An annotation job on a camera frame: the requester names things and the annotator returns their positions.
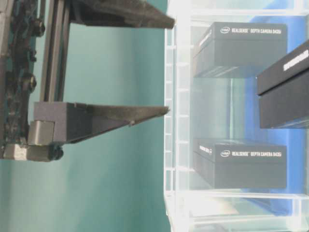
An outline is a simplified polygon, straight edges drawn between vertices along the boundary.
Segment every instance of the box lid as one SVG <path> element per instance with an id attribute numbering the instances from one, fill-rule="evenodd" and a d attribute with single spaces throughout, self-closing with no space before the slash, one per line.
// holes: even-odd
<path id="1" fill-rule="evenodd" d="M 257 94 L 277 87 L 309 69 L 309 40 L 257 76 Z"/>

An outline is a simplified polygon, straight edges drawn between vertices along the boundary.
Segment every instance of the intel logo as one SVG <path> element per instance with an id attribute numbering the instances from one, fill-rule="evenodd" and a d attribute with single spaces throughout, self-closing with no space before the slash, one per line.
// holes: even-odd
<path id="1" fill-rule="evenodd" d="M 231 154 L 231 152 L 229 150 L 225 150 L 225 151 L 221 152 L 222 157 L 229 157 L 230 154 Z"/>
<path id="2" fill-rule="evenodd" d="M 231 28 L 229 27 L 224 27 L 224 28 L 221 28 L 220 32 L 222 34 L 228 34 L 230 32 Z"/>

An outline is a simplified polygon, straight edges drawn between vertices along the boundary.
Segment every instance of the clear acrylic shelf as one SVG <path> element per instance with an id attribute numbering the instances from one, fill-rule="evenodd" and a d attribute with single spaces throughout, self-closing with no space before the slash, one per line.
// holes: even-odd
<path id="1" fill-rule="evenodd" d="M 255 76 L 233 72 L 220 78 L 196 79 L 193 55 L 213 22 L 258 20 L 287 25 L 289 52 L 308 39 L 309 2 L 169 0 L 168 14 L 176 19 L 175 28 L 165 32 L 165 105 L 171 111 L 165 116 L 164 128 L 164 197 L 172 231 L 308 231 L 307 131 L 259 129 Z M 297 31 L 301 35 L 293 36 L 292 24 L 300 27 Z M 285 145 L 287 188 L 214 188 L 192 165 L 196 137 L 250 138 Z M 299 173 L 289 166 L 293 157 L 295 163 L 303 163 Z M 294 188 L 293 180 L 301 187 Z"/>

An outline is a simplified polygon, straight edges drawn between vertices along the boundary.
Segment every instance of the teal wall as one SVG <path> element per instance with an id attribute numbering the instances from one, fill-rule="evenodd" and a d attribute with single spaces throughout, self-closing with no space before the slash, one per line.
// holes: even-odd
<path id="1" fill-rule="evenodd" d="M 166 10 L 166 0 L 149 2 Z M 39 39 L 38 79 L 43 45 Z M 163 30 L 72 25 L 65 101 L 163 105 L 163 82 Z M 32 101 L 38 98 L 39 88 Z M 67 145 L 64 152 L 52 163 L 0 162 L 1 232 L 169 231 L 163 118 Z"/>

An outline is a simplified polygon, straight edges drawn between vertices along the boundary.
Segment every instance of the screw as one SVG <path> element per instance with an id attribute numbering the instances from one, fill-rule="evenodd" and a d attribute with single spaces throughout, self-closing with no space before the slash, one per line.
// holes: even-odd
<path id="1" fill-rule="evenodd" d="M 36 62 L 37 61 L 37 59 L 36 59 L 36 57 L 35 57 L 35 55 L 37 54 L 37 51 L 33 51 L 33 50 L 31 50 L 30 51 L 30 61 L 32 61 L 32 62 Z"/>
<path id="2" fill-rule="evenodd" d="M 35 90 L 35 87 L 37 86 L 37 81 L 35 80 L 35 76 L 32 75 L 30 79 L 30 91 L 31 93 Z"/>
<path id="3" fill-rule="evenodd" d="M 54 151 L 54 160 L 59 160 L 63 157 L 63 150 L 61 147 L 58 147 L 55 151 Z"/>
<path id="4" fill-rule="evenodd" d="M 41 19 L 36 19 L 34 21 L 34 30 L 33 30 L 33 36 L 36 36 L 36 37 L 42 37 L 44 35 L 44 32 L 45 32 L 45 25 L 44 23 L 42 22 Z"/>

